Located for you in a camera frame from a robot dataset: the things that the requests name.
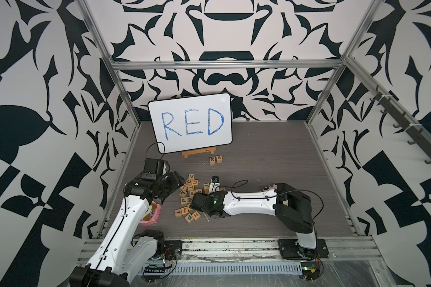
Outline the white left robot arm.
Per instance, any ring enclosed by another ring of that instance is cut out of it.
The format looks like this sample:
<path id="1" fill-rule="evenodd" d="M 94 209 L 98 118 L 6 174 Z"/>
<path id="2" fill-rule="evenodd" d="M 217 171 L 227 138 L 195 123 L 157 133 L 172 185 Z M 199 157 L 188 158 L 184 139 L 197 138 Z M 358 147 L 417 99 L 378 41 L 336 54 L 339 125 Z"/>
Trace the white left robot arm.
<path id="1" fill-rule="evenodd" d="M 125 185 L 122 205 L 103 242 L 84 267 L 74 268 L 69 285 L 130 286 L 149 259 L 165 252 L 164 234 L 160 231 L 146 230 L 134 240 L 140 221 L 155 199 L 163 203 L 184 182 L 166 160 L 147 158 L 144 170 Z"/>

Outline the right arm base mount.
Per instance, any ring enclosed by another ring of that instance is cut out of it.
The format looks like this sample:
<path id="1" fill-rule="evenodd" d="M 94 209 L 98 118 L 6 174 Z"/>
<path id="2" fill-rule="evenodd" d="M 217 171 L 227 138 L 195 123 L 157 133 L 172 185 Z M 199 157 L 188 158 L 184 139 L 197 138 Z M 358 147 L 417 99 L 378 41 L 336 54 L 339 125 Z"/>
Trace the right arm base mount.
<path id="1" fill-rule="evenodd" d="M 300 247 L 297 239 L 279 239 L 278 248 L 282 259 L 312 261 L 316 258 L 329 258 L 329 249 L 324 239 L 317 239 L 315 249 Z"/>

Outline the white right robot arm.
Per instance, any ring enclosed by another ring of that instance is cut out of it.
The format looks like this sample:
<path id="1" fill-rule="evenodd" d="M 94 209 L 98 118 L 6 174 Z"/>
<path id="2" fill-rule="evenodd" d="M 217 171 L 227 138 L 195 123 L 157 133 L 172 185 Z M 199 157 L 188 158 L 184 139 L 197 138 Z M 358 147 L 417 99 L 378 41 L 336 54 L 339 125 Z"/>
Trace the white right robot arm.
<path id="1" fill-rule="evenodd" d="M 296 233 L 301 252 L 310 253 L 317 248 L 311 198 L 285 183 L 255 193 L 221 191 L 217 183 L 212 183 L 209 194 L 194 195 L 190 208 L 219 218 L 242 214 L 275 216 Z"/>

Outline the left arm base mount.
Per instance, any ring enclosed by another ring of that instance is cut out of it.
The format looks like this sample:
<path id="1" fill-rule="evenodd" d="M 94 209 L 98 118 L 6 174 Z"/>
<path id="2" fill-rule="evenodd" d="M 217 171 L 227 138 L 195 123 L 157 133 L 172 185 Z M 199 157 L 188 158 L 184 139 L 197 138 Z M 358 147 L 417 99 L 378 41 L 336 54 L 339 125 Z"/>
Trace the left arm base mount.
<path id="1" fill-rule="evenodd" d="M 160 240 L 154 258 L 179 259 L 183 251 L 182 240 Z"/>

